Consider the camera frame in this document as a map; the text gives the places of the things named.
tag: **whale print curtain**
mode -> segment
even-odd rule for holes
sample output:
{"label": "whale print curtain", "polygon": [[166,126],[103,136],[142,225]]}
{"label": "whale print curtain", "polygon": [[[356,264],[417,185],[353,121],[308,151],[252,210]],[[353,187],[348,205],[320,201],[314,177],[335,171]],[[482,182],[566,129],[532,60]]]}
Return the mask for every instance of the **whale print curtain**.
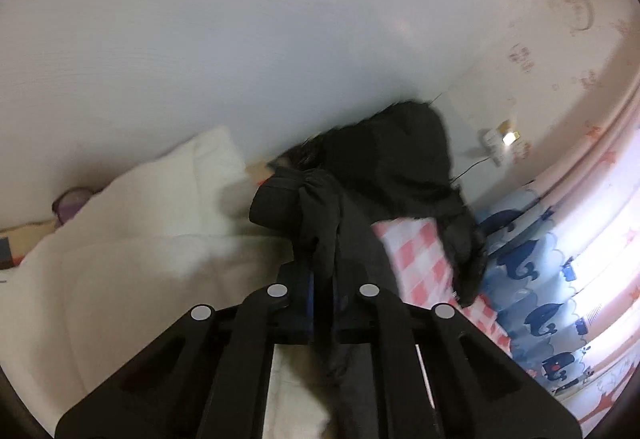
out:
{"label": "whale print curtain", "polygon": [[523,369],[587,433],[640,356],[638,81],[553,167],[478,214],[482,292]]}

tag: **white dot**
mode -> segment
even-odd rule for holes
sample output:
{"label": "white dot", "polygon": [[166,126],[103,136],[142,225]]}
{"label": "white dot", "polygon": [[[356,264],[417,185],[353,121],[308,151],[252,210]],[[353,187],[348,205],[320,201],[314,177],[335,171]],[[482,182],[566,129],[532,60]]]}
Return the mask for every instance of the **white dot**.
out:
{"label": "white dot", "polygon": [[453,315],[456,314],[456,310],[453,309],[449,304],[438,304],[434,309],[437,316],[444,319],[453,318]]}
{"label": "white dot", "polygon": [[191,318],[202,321],[211,316],[211,308],[208,305],[198,305],[191,309]]}
{"label": "white dot", "polygon": [[363,284],[360,286],[360,294],[362,296],[373,297],[378,296],[380,288],[375,284]]}
{"label": "white dot", "polygon": [[274,298],[280,298],[281,296],[286,295],[287,291],[289,290],[287,289],[287,286],[284,284],[271,284],[267,288],[267,294],[269,296],[273,296]]}

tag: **white wall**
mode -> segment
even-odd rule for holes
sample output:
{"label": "white wall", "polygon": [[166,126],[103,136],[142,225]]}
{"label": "white wall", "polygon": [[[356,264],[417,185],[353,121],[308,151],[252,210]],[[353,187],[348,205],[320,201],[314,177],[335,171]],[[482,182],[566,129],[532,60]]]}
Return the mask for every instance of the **white wall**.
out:
{"label": "white wall", "polygon": [[0,227],[227,124],[246,158],[445,91],[500,0],[0,0]]}

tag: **wire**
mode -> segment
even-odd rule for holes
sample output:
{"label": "wire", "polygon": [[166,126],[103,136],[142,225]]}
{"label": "wire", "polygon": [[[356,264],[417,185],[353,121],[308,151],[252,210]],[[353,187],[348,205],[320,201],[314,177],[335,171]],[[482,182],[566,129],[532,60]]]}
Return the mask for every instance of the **wire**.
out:
{"label": "wire", "polygon": [[487,158],[481,159],[480,161],[476,161],[473,165],[471,165],[469,168],[467,168],[462,174],[460,174],[458,177],[456,177],[455,179],[452,179],[451,182],[455,183],[458,179],[460,179],[463,175],[465,175],[467,172],[469,172],[469,170],[471,170],[473,167],[475,167],[477,164],[483,163],[485,162],[487,159],[491,159],[491,156],[488,156]]}

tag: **pink checkered pattern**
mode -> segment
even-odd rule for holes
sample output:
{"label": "pink checkered pattern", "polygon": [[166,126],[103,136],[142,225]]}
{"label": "pink checkered pattern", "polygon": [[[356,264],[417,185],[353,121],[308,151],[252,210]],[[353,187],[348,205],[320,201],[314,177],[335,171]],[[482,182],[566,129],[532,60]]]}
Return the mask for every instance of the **pink checkered pattern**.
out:
{"label": "pink checkered pattern", "polygon": [[402,300],[430,309],[442,302],[457,308],[467,319],[510,353],[510,339],[496,322],[497,313],[484,297],[461,309],[453,288],[453,272],[444,256],[434,219],[396,219],[373,225],[391,260]]}

